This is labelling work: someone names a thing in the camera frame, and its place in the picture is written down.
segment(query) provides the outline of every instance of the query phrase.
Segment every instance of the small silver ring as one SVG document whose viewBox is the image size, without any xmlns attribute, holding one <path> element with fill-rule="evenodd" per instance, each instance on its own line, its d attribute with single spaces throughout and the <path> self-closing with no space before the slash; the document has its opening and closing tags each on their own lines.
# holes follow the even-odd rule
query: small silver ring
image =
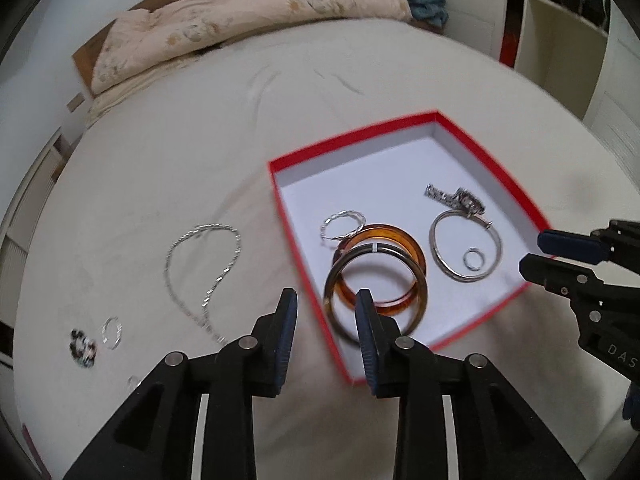
<svg viewBox="0 0 640 480">
<path fill-rule="evenodd" d="M 480 256 L 480 265 L 476 267 L 475 265 L 469 263 L 470 254 L 477 254 L 478 256 Z M 478 270 L 484 267 L 486 259 L 484 257 L 484 253 L 480 249 L 478 249 L 477 247 L 471 247 L 465 251 L 465 254 L 462 256 L 462 261 L 464 262 L 467 269 L 472 270 L 473 272 L 478 272 Z"/>
<path fill-rule="evenodd" d="M 349 231 L 345 235 L 339 235 L 339 236 L 334 236 L 333 238 L 328 238 L 326 236 L 326 228 L 331 222 L 333 222 L 335 219 L 338 219 L 338 218 L 353 218 L 358 223 L 358 227 L 356 227 L 353 231 Z M 362 231 L 366 223 L 367 223 L 367 219 L 359 211 L 350 211 L 350 210 L 340 211 L 335 215 L 329 216 L 329 218 L 327 218 L 324 222 L 322 222 L 322 225 L 320 226 L 320 237 L 322 238 L 322 240 L 344 240 L 345 238 L 351 238 L 352 236 L 355 236 L 360 231 Z"/>
<path fill-rule="evenodd" d="M 451 267 L 449 267 L 449 265 L 442 259 L 442 255 L 440 254 L 440 250 L 438 249 L 438 245 L 436 243 L 436 225 L 441 220 L 444 220 L 445 218 L 448 218 L 450 216 L 462 216 L 462 218 L 466 218 L 468 220 L 471 220 L 472 222 L 475 222 L 476 224 L 486 229 L 491 238 L 494 240 L 495 260 L 485 272 L 474 274 L 472 276 L 460 274 L 459 272 L 456 272 Z M 466 211 L 462 211 L 460 209 L 449 209 L 436 216 L 436 219 L 433 221 L 433 224 L 431 224 L 431 228 L 429 229 L 429 245 L 431 246 L 431 255 L 433 256 L 433 259 L 435 260 L 437 266 L 440 267 L 442 272 L 444 272 L 452 280 L 456 280 L 457 282 L 471 283 L 478 282 L 479 280 L 484 280 L 489 274 L 494 272 L 495 268 L 498 266 L 498 263 L 500 263 L 500 260 L 502 259 L 502 239 L 500 238 L 498 231 L 495 229 L 492 223 L 478 214 L 469 215 Z"/>
<path fill-rule="evenodd" d="M 109 326 L 109 323 L 111 321 L 117 322 L 118 316 L 112 316 L 107 321 L 104 322 L 104 325 L 102 326 L 102 342 L 109 350 L 115 350 L 120 344 L 120 339 L 122 338 L 122 324 L 117 323 L 116 341 L 113 343 L 113 345 L 109 346 L 107 345 L 107 342 L 109 341 L 109 338 L 107 337 L 107 327 Z"/>
</svg>

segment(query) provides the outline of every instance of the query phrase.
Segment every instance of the jewelry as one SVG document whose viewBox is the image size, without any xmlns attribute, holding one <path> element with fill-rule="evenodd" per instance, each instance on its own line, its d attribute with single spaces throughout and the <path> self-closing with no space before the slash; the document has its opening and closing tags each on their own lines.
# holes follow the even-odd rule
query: jewelry
<svg viewBox="0 0 640 480">
<path fill-rule="evenodd" d="M 196 316 L 191 310 L 187 308 L 184 302 L 178 298 L 176 293 L 174 292 L 174 288 L 171 286 L 171 280 L 169 277 L 169 267 L 171 266 L 171 258 L 174 255 L 174 249 L 180 245 L 183 241 L 188 240 L 191 237 L 199 237 L 203 232 L 206 231 L 231 231 L 236 236 L 236 250 L 234 251 L 234 256 L 229 262 L 229 264 L 222 270 L 222 273 L 216 278 L 216 281 L 213 282 L 211 288 L 207 291 L 207 295 L 204 297 L 202 301 L 202 316 Z M 191 231 L 183 234 L 180 238 L 178 238 L 172 246 L 169 248 L 168 253 L 166 254 L 166 258 L 164 260 L 164 284 L 166 285 L 166 290 L 169 292 L 169 296 L 174 301 L 174 303 L 178 306 L 178 308 L 182 311 L 182 313 L 193 319 L 198 326 L 203 327 L 208 334 L 212 335 L 218 343 L 221 345 L 226 344 L 226 338 L 216 332 L 211 326 L 209 320 L 209 301 L 211 301 L 211 296 L 213 292 L 216 290 L 216 287 L 220 284 L 223 278 L 228 274 L 231 268 L 236 264 L 238 260 L 238 256 L 240 256 L 240 233 L 235 227 L 226 224 L 204 224 L 198 225 L 194 227 Z"/>
<path fill-rule="evenodd" d="M 414 261 L 418 263 L 422 273 L 424 275 L 427 274 L 427 263 L 418 242 L 416 242 L 411 235 L 402 231 L 402 229 L 386 224 L 365 225 L 363 229 L 353 237 L 345 238 L 340 242 L 340 245 L 338 245 L 338 248 L 334 253 L 334 260 L 332 261 L 332 264 L 335 264 L 345 252 L 353 249 L 361 241 L 369 240 L 371 238 L 380 238 L 399 244 L 407 253 L 409 253 Z M 355 309 L 356 294 L 348 287 L 341 272 L 338 274 L 336 279 L 335 291 L 346 306 L 351 310 Z M 400 298 L 390 301 L 375 301 L 374 305 L 376 306 L 376 310 L 379 314 L 392 316 L 393 314 L 398 314 L 408 308 L 414 302 L 417 295 L 418 283 L 414 280 L 411 288 Z"/>
<path fill-rule="evenodd" d="M 436 264 L 440 267 L 440 269 L 443 270 L 443 272 L 450 278 L 456 280 L 457 282 L 463 283 L 471 283 L 483 280 L 489 274 L 494 272 L 495 267 L 498 266 L 498 263 L 502 258 L 502 239 L 500 238 L 498 231 L 495 229 L 495 227 L 493 227 L 492 223 L 481 217 L 481 215 L 484 214 L 484 204 L 482 203 L 482 201 L 468 189 L 464 189 L 463 187 L 459 187 L 454 194 L 447 194 L 436 188 L 433 184 L 429 184 L 427 186 L 427 189 L 424 190 L 424 194 L 429 198 L 432 198 L 440 202 L 441 204 L 444 204 L 451 208 L 450 211 L 445 211 L 444 213 L 440 213 L 438 216 L 436 216 L 433 224 L 431 224 L 431 229 L 429 229 L 429 245 L 431 246 L 431 254 L 433 255 L 434 259 L 436 260 Z M 489 267 L 485 272 L 482 272 L 481 274 L 475 274 L 473 276 L 466 276 L 453 270 L 442 259 L 442 255 L 440 254 L 440 251 L 438 250 L 438 246 L 436 244 L 436 225 L 439 221 L 449 216 L 462 216 L 464 218 L 467 218 L 468 220 L 481 225 L 491 235 L 491 238 L 495 243 L 495 260 L 492 263 L 491 267 Z M 475 253 L 476 251 L 469 250 L 463 256 L 465 267 L 469 270 L 480 270 L 482 269 L 482 266 L 484 266 L 484 254 L 480 254 L 479 252 L 477 254 L 479 254 L 482 259 L 482 265 L 477 269 L 475 267 L 469 266 L 466 259 L 468 253 Z"/>
<path fill-rule="evenodd" d="M 442 259 L 442 255 L 440 254 L 440 251 L 438 250 L 438 245 L 436 244 L 436 225 L 441 220 L 448 218 L 450 216 L 462 216 L 462 218 L 467 218 L 468 220 L 471 220 L 472 222 L 475 222 L 478 225 L 482 226 L 491 235 L 491 238 L 494 240 L 494 243 L 495 243 L 495 260 L 485 272 L 482 272 L 480 274 L 475 274 L 472 276 L 466 276 L 464 274 L 460 274 L 459 272 L 456 272 L 455 270 L 453 270 Z M 479 280 L 483 280 L 489 274 L 494 272 L 495 267 L 498 266 L 498 263 L 502 258 L 502 240 L 500 239 L 500 235 L 498 234 L 498 231 L 495 230 L 495 227 L 493 227 L 491 222 L 489 222 L 488 220 L 485 220 L 480 215 L 477 215 L 477 214 L 469 215 L 466 211 L 460 211 L 459 209 L 450 209 L 436 216 L 436 219 L 433 221 L 433 224 L 431 224 L 431 229 L 429 229 L 429 245 L 431 246 L 431 254 L 433 255 L 433 259 L 436 261 L 436 264 L 440 267 L 441 270 L 443 270 L 443 272 L 447 276 L 456 280 L 457 282 L 471 283 L 471 282 L 477 282 Z"/>
<path fill-rule="evenodd" d="M 480 265 L 479 266 L 474 266 L 472 264 L 469 263 L 469 255 L 470 254 L 477 254 L 478 256 L 480 256 Z M 470 249 L 467 249 L 465 251 L 465 254 L 462 256 L 462 261 L 465 264 L 465 267 L 469 270 L 472 270 L 473 272 L 477 272 L 478 270 L 482 269 L 484 267 L 484 262 L 486 261 L 484 259 L 484 253 L 478 249 L 477 247 L 471 247 Z"/>
<path fill-rule="evenodd" d="M 109 346 L 107 345 L 107 341 L 109 340 L 109 338 L 107 337 L 107 327 L 109 326 L 109 323 L 111 321 L 116 321 L 117 332 L 116 332 L 116 341 L 114 341 L 113 345 Z M 109 350 L 115 350 L 120 344 L 120 338 L 122 337 L 122 324 L 117 321 L 118 321 L 118 316 L 113 316 L 113 317 L 110 317 L 107 321 L 105 321 L 104 325 L 102 326 L 102 343 L 106 345 L 106 347 Z"/>
<path fill-rule="evenodd" d="M 338 218 L 353 218 L 357 223 L 358 227 L 356 227 L 353 231 L 349 231 L 345 235 L 334 236 L 333 238 L 327 238 L 326 236 L 326 228 L 327 226 Z M 320 226 L 320 237 L 322 240 L 344 240 L 345 238 L 351 238 L 352 236 L 358 234 L 364 228 L 364 225 L 367 223 L 367 219 L 364 218 L 364 215 L 358 211 L 340 211 L 335 215 L 329 216 L 322 225 Z"/>
<path fill-rule="evenodd" d="M 78 366 L 91 368 L 95 362 L 95 355 L 98 347 L 94 339 L 88 338 L 82 330 L 73 329 L 71 331 L 71 357 Z"/>
<path fill-rule="evenodd" d="M 459 187 L 454 194 L 447 194 L 436 188 L 433 184 L 429 184 L 427 189 L 424 190 L 424 194 L 452 209 L 460 209 L 471 215 L 484 214 L 484 204 L 482 201 L 463 187 Z"/>
<path fill-rule="evenodd" d="M 351 261 L 356 259 L 363 254 L 369 253 L 383 253 L 389 254 L 390 256 L 394 256 L 398 260 L 401 260 L 415 276 L 415 280 L 418 285 L 418 304 L 417 309 L 414 315 L 414 318 L 409 322 L 407 327 L 402 330 L 403 335 L 411 334 L 416 327 L 420 324 L 425 311 L 427 310 L 427 296 L 428 296 L 428 288 L 427 288 L 427 280 L 422 273 L 422 269 L 420 266 L 405 253 L 402 249 L 399 249 L 396 246 L 389 244 L 379 244 L 374 242 L 372 244 L 364 244 L 355 246 L 351 251 L 344 253 L 340 259 L 334 264 L 334 266 L 329 271 L 329 275 L 326 278 L 326 282 L 324 282 L 324 310 L 326 312 L 326 316 L 329 319 L 329 322 L 334 327 L 335 332 L 341 337 L 344 338 L 351 344 L 359 345 L 360 343 L 356 338 L 354 338 L 345 328 L 340 324 L 337 317 L 335 317 L 334 313 L 334 288 L 335 283 L 338 279 L 338 275 L 342 272 L 345 266 Z"/>
</svg>

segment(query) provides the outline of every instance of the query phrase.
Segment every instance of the blue gripper pad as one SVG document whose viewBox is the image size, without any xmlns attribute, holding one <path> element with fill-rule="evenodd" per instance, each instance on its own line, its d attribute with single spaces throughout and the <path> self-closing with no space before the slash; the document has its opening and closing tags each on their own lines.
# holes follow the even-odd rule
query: blue gripper pad
<svg viewBox="0 0 640 480">
<path fill-rule="evenodd" d="M 369 317 L 365 312 L 365 305 L 360 295 L 360 292 L 356 295 L 356 326 L 358 328 L 360 351 L 362 352 L 362 363 L 364 364 L 367 384 L 371 389 L 371 393 L 375 395 L 378 391 L 378 352 L 376 351 Z"/>
<path fill-rule="evenodd" d="M 289 304 L 287 305 L 287 313 L 285 314 L 280 339 L 276 346 L 275 383 L 278 389 L 282 387 L 285 379 L 287 378 L 287 369 L 289 368 L 289 357 L 291 356 L 291 346 L 293 345 L 293 333 L 296 329 L 297 317 L 298 297 L 295 294 L 291 294 Z"/>
<path fill-rule="evenodd" d="M 597 238 L 545 229 L 538 235 L 538 247 L 545 254 L 596 265 L 609 259 L 609 247 Z"/>
</svg>

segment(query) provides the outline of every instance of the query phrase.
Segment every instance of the white wall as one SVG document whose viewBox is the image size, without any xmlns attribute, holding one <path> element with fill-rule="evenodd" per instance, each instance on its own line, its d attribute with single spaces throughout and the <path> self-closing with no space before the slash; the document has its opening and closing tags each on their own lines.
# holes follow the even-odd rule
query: white wall
<svg viewBox="0 0 640 480">
<path fill-rule="evenodd" d="M 139 1 L 42 0 L 20 30 L 0 64 L 0 219 L 58 127 L 73 138 L 82 123 L 83 110 L 65 107 L 84 91 L 71 55 Z"/>
</svg>

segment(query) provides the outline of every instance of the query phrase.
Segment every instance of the metal screw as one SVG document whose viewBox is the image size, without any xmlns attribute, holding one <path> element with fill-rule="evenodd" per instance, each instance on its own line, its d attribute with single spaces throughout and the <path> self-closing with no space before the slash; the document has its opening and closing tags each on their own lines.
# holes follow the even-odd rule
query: metal screw
<svg viewBox="0 0 640 480">
<path fill-rule="evenodd" d="M 238 346 L 244 350 L 251 350 L 251 348 L 255 348 L 258 345 L 258 340 L 252 335 L 246 335 L 240 338 L 238 341 Z"/>
<path fill-rule="evenodd" d="M 409 350 L 411 348 L 413 348 L 415 345 L 415 341 L 405 335 L 401 335 L 400 337 L 396 338 L 396 346 L 398 348 L 401 348 L 402 350 Z"/>
<path fill-rule="evenodd" d="M 180 352 L 171 352 L 164 358 L 164 362 L 169 366 L 177 366 L 182 362 L 183 359 L 184 357 Z"/>
<path fill-rule="evenodd" d="M 482 354 L 471 354 L 469 356 L 469 364 L 475 368 L 484 368 L 489 364 L 489 361 Z"/>
</svg>

